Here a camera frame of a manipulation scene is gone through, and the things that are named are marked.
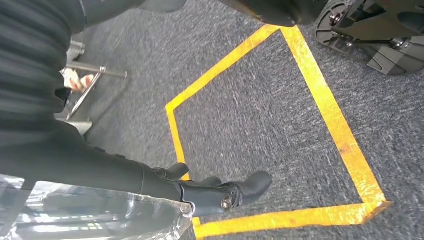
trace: clear plastic sheet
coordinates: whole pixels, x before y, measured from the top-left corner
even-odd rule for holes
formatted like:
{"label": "clear plastic sheet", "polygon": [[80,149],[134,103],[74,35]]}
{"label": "clear plastic sheet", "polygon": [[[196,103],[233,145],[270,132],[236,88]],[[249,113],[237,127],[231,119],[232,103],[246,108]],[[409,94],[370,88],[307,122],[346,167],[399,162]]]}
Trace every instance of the clear plastic sheet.
{"label": "clear plastic sheet", "polygon": [[0,174],[0,240],[177,240],[190,204]]}

